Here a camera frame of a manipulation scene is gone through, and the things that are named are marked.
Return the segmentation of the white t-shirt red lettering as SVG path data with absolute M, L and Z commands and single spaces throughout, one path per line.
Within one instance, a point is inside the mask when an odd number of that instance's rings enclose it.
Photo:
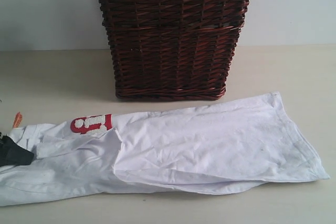
M 1 205 L 100 193 L 227 195 L 328 179 L 277 92 L 163 112 L 84 116 L 1 138 L 32 155 L 1 167 Z

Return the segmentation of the dark brown wicker basket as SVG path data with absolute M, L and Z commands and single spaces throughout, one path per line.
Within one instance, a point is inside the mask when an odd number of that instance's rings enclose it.
M 217 100 L 226 91 L 249 0 L 99 0 L 115 94 Z

